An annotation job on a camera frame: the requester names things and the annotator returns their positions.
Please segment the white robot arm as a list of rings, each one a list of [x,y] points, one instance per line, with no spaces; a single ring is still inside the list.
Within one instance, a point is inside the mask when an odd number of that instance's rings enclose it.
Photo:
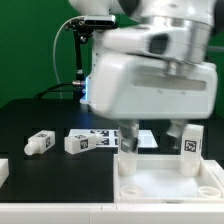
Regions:
[[[137,151],[140,120],[168,119],[178,139],[189,119],[211,115],[216,66],[205,60],[224,0],[69,0],[96,28],[88,101],[120,122],[120,149]]]

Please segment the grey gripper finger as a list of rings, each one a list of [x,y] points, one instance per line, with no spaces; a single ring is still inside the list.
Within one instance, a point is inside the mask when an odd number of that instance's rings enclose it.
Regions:
[[[119,149],[125,153],[136,153],[138,148],[139,122],[136,120],[118,121]]]

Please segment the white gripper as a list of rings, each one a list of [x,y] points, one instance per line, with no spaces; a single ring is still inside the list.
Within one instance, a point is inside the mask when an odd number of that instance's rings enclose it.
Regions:
[[[186,27],[133,26],[107,31],[94,69],[89,103],[116,120],[173,119],[164,148],[179,150],[187,121],[213,111],[216,66]]]

